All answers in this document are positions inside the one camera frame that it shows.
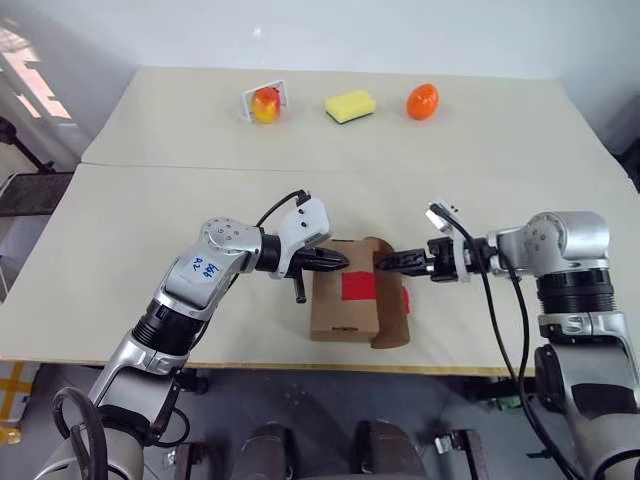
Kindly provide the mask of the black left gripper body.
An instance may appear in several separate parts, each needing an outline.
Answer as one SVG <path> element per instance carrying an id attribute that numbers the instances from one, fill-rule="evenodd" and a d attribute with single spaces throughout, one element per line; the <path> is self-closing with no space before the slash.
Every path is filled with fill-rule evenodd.
<path id="1" fill-rule="evenodd" d="M 325 250 L 320 247 L 302 248 L 291 258 L 292 273 L 302 270 L 323 271 L 325 267 Z"/>

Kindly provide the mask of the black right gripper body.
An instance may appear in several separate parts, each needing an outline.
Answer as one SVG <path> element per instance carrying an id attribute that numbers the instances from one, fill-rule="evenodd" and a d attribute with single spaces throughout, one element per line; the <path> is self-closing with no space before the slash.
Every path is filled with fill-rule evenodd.
<path id="1" fill-rule="evenodd" d="M 433 271 L 430 278 L 434 282 L 455 282 L 458 280 L 454 258 L 454 241 L 450 237 L 429 240 L 427 248 L 431 255 Z"/>

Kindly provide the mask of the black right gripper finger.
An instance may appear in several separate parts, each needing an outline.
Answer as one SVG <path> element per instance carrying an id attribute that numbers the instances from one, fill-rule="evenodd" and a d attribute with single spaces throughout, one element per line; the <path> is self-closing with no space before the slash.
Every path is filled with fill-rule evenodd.
<path id="1" fill-rule="evenodd" d="M 382 271 L 400 273 L 402 275 L 428 275 L 429 265 L 425 263 L 417 264 L 391 264 L 389 262 L 380 262 L 379 269 Z"/>
<path id="2" fill-rule="evenodd" d="M 410 249 L 392 252 L 382 257 L 379 264 L 426 264 L 427 255 L 424 249 Z"/>

